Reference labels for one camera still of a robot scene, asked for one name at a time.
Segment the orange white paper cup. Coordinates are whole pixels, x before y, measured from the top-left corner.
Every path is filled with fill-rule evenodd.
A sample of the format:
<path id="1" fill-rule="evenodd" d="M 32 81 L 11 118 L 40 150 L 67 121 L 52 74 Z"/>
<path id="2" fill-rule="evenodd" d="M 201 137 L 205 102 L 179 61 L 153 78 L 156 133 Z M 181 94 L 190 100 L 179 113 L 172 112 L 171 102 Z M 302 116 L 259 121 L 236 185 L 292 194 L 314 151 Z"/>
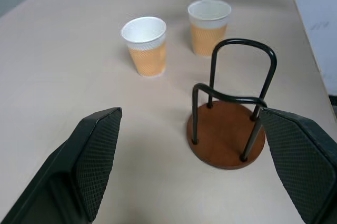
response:
<path id="1" fill-rule="evenodd" d="M 222 0 L 197 0 L 188 7 L 192 48 L 195 55 L 210 57 L 224 39 L 231 6 Z"/>
<path id="2" fill-rule="evenodd" d="M 135 18 L 121 29 L 139 75 L 157 77 L 166 69 L 166 23 L 154 16 Z"/>

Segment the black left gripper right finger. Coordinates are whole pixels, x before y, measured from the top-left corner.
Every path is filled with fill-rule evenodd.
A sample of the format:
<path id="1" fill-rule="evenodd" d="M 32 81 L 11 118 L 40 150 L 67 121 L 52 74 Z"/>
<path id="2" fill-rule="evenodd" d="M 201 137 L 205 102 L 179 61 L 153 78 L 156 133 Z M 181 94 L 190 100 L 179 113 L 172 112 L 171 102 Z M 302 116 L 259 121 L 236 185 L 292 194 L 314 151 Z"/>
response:
<path id="1" fill-rule="evenodd" d="M 337 224 L 337 142 L 315 121 L 260 112 L 277 174 L 305 224 Z"/>

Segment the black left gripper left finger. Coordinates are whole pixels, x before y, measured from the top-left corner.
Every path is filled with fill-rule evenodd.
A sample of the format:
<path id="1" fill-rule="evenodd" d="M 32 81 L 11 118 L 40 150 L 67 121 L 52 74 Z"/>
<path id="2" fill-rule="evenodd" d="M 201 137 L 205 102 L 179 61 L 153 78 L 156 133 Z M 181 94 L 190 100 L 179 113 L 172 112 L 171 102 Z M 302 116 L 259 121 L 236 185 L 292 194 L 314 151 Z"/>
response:
<path id="1" fill-rule="evenodd" d="M 92 224 L 112 170 L 121 118 L 121 108 L 110 108 L 81 119 L 1 224 Z"/>

